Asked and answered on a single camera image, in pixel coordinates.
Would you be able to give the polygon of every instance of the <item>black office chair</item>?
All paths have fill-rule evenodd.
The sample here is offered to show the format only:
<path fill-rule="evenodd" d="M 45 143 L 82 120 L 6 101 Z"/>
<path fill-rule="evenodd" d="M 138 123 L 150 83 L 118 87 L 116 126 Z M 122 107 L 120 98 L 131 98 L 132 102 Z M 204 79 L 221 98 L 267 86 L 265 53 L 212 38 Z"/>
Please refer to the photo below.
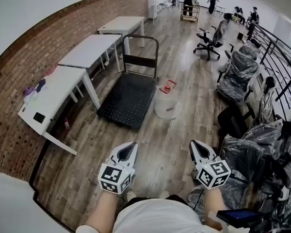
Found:
<path fill-rule="evenodd" d="M 220 43 L 220 42 L 214 42 L 213 40 L 210 40 L 210 39 L 206 36 L 206 31 L 203 30 L 203 29 L 201 29 L 201 28 L 200 28 L 200 30 L 204 32 L 204 35 L 199 35 L 199 34 L 196 34 L 196 35 L 197 35 L 199 38 L 203 39 L 204 42 L 205 42 L 206 44 L 208 43 L 208 45 L 205 46 L 205 45 L 203 45 L 203 44 L 201 44 L 201 43 L 198 43 L 198 44 L 197 44 L 197 48 L 194 49 L 193 53 L 196 53 L 196 50 L 207 50 L 207 52 L 208 52 L 208 58 L 207 58 L 207 60 L 210 60 L 210 52 L 213 52 L 213 53 L 217 54 L 217 55 L 218 55 L 217 60 L 219 60 L 220 57 L 221 57 L 221 55 L 220 55 L 219 53 L 217 53 L 215 50 L 213 50 L 213 48 L 219 48 L 219 47 L 223 46 L 223 44 Z"/>

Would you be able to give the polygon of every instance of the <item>shoe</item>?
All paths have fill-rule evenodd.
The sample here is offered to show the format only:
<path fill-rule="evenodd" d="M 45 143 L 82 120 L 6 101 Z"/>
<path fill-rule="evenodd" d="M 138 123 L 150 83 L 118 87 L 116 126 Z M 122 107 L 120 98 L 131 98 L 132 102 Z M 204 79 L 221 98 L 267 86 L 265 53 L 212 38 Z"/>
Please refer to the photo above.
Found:
<path fill-rule="evenodd" d="M 161 195 L 160 195 L 160 199 L 162 199 L 162 200 L 164 200 L 164 199 L 166 199 L 166 198 L 168 198 L 169 197 L 169 192 L 167 192 L 167 191 L 163 191 L 162 193 L 161 193 Z"/>
<path fill-rule="evenodd" d="M 127 202 L 131 201 L 133 198 L 136 198 L 136 194 L 134 194 L 133 192 L 128 192 L 126 194 L 126 198 L 127 198 Z"/>

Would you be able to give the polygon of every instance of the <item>black cable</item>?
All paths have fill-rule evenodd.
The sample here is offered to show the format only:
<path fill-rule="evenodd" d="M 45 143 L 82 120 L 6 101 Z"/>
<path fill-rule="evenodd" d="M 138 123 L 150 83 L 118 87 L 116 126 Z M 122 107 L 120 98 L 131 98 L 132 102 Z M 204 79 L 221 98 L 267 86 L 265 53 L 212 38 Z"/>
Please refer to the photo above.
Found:
<path fill-rule="evenodd" d="M 199 195 L 198 200 L 197 200 L 197 202 L 196 202 L 196 204 L 195 204 L 195 206 L 194 206 L 194 209 L 193 209 L 194 211 L 195 211 L 196 206 L 197 206 L 197 204 L 198 204 L 198 202 L 199 202 L 199 200 L 200 200 L 200 197 L 204 194 L 204 191 L 205 191 L 205 190 L 203 190 L 202 193 Z"/>

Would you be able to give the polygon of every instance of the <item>wooden cart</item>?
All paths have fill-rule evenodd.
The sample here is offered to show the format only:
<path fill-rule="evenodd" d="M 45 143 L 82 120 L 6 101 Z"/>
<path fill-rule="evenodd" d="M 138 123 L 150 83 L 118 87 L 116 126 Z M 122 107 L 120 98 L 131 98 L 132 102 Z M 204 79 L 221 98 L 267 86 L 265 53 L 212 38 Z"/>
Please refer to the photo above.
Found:
<path fill-rule="evenodd" d="M 184 7 L 191 7 L 191 8 L 193 8 L 193 10 L 188 10 L 188 9 L 185 10 Z M 188 20 L 188 21 L 198 22 L 199 11 L 200 11 L 199 5 L 198 6 L 188 6 L 188 5 L 182 4 L 180 20 Z"/>

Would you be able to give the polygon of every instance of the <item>person's right arm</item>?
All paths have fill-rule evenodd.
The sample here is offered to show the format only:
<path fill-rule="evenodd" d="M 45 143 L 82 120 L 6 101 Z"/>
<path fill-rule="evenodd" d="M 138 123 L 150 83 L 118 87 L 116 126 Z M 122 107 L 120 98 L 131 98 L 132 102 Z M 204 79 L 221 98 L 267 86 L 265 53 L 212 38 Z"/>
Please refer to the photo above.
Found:
<path fill-rule="evenodd" d="M 222 194 L 219 188 L 214 188 L 211 190 L 205 189 L 204 205 L 205 205 L 206 225 L 215 230 L 220 231 L 222 229 L 221 224 L 213 221 L 208 217 L 209 212 L 213 212 L 214 214 L 217 215 L 218 211 L 226 210 Z"/>

